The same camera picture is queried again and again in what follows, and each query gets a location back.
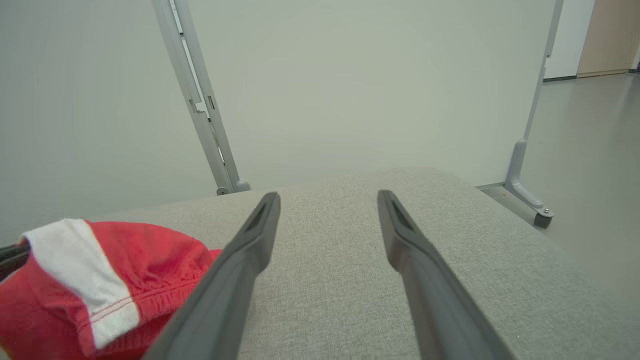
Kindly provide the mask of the grey partition post with caster foot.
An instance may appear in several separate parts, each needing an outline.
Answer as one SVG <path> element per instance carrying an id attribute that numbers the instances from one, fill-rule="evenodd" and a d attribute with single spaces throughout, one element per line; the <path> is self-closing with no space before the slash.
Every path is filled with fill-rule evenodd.
<path id="1" fill-rule="evenodd" d="M 539 69 L 537 82 L 535 83 L 536 87 L 534 98 L 532 100 L 529 116 L 526 122 L 525 132 L 523 137 L 519 139 L 514 145 L 505 181 L 477 186 L 477 189 L 480 191 L 487 191 L 489 189 L 503 187 L 506 191 L 519 199 L 522 203 L 535 211 L 533 224 L 536 227 L 542 229 L 546 229 L 551 225 L 554 217 L 554 212 L 546 207 L 544 202 L 537 198 L 534 193 L 526 189 L 524 183 L 522 182 L 521 173 L 526 156 L 528 139 L 530 137 L 531 128 L 533 126 L 533 121 L 535 118 L 535 112 L 537 110 L 538 100 L 542 91 L 542 84 L 544 83 L 547 59 L 550 58 L 553 54 L 554 42 L 557 37 L 558 25 L 560 23 L 564 2 L 565 0 L 553 1 L 554 7 L 551 16 L 550 29 L 545 44 L 545 50 L 542 55 L 541 67 Z"/>

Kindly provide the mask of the red shorts with white stripe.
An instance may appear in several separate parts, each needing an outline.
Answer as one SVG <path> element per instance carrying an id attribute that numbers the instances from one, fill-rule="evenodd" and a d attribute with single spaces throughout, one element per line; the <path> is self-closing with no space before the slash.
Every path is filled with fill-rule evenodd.
<path id="1" fill-rule="evenodd" d="M 0 281 L 11 360 L 140 360 L 221 250 L 147 223 L 65 218 L 23 233 Z"/>

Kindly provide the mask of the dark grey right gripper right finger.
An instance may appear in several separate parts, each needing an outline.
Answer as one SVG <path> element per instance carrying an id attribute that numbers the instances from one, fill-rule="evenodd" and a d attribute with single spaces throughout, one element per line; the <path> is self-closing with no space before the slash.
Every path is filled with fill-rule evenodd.
<path id="1" fill-rule="evenodd" d="M 489 319 L 390 190 L 377 194 L 382 240 L 406 291 L 423 360 L 515 360 Z"/>

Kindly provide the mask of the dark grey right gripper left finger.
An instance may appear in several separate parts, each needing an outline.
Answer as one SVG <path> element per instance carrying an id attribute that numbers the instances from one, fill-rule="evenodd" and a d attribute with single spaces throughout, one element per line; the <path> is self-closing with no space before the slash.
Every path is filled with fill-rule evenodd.
<path id="1" fill-rule="evenodd" d="M 237 358 L 256 278 L 270 264 L 280 214 L 281 197 L 266 193 L 142 360 Z"/>

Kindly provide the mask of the beige wooden door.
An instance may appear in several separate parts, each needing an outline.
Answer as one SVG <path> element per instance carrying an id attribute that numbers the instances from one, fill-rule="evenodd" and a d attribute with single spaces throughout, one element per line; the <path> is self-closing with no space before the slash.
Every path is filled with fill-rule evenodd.
<path id="1" fill-rule="evenodd" d="M 576 77 L 627 73 L 638 48 L 640 0 L 595 0 Z"/>

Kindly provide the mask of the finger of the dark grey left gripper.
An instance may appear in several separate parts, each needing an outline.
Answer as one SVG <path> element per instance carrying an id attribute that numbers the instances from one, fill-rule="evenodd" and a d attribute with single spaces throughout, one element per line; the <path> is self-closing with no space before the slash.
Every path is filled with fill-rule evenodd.
<path id="1" fill-rule="evenodd" d="M 29 243 L 0 247 L 0 281 L 24 266 L 30 257 L 30 251 Z"/>

